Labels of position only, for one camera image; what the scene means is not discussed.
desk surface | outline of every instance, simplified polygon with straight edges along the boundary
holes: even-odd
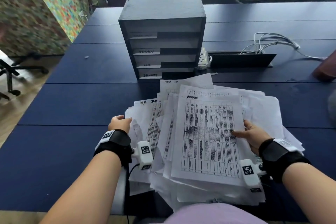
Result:
[[[203,45],[207,50],[238,50],[250,44],[253,33],[266,30],[296,39],[308,55],[328,56],[336,46],[335,8],[335,2],[207,5]],[[109,119],[133,101],[159,92],[157,80],[136,81],[117,22],[120,11],[95,11],[0,149],[0,210],[47,211],[86,167]],[[327,97],[336,84],[310,76],[318,61],[302,60],[289,47],[268,50],[278,54],[273,68],[219,69],[214,83],[277,97],[283,124],[303,142],[306,156],[336,179],[336,167],[330,165],[335,162],[336,132],[327,114]],[[274,189],[291,213],[286,219],[305,221],[288,193]],[[137,200],[157,209],[145,212],[147,216],[170,213],[159,211],[163,202],[155,194],[135,196],[132,202]],[[246,209],[280,220],[280,208],[270,191],[267,204]],[[131,204],[127,212],[140,215],[136,209]]]

